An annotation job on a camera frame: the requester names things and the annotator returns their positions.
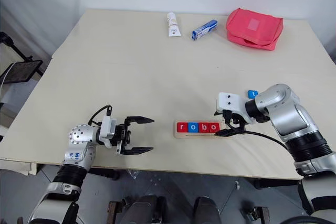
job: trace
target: white table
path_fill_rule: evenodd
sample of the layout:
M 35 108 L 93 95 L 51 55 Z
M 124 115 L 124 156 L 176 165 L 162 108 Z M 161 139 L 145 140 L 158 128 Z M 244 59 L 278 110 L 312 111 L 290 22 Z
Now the white table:
M 219 92 L 246 95 L 286 83 L 301 97 L 336 149 L 336 68 L 306 21 L 285 20 L 275 51 L 226 39 L 225 16 L 176 14 L 182 37 L 167 36 L 166 13 L 89 9 L 53 59 L 0 143 L 6 160 L 60 164 L 72 127 L 110 103 L 112 115 L 155 120 L 131 125 L 132 146 L 154 150 L 118 156 L 99 146 L 95 167 L 299 178 L 281 146 L 257 136 L 176 139 L 175 120 L 213 120 Z M 191 31 L 211 19 L 216 31 Z M 277 137 L 270 123 L 247 126 Z

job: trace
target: floor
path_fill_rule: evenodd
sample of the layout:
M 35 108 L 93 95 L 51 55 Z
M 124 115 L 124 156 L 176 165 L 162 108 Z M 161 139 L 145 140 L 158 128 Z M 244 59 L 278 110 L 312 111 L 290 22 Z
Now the floor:
M 44 166 L 36 176 L 24 176 L 3 170 L 0 173 L 0 218 L 16 223 L 27 221 L 31 211 L 53 180 L 57 166 Z M 136 199 L 156 194 L 167 199 L 169 223 L 190 223 L 192 208 L 198 196 L 209 196 L 217 204 L 223 224 L 247 224 L 245 206 L 267 206 L 271 223 L 305 214 L 296 186 L 257 190 L 245 178 L 186 173 L 140 171 L 133 178 L 126 170 L 117 181 L 88 174 L 80 195 L 78 218 L 82 223 L 106 223 L 109 201 L 126 196 Z

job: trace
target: pink bag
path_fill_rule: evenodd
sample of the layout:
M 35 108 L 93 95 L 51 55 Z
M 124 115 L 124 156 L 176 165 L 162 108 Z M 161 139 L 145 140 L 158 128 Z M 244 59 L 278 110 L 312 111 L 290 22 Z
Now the pink bag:
M 227 18 L 227 39 L 247 47 L 274 50 L 284 26 L 282 21 L 238 8 Z

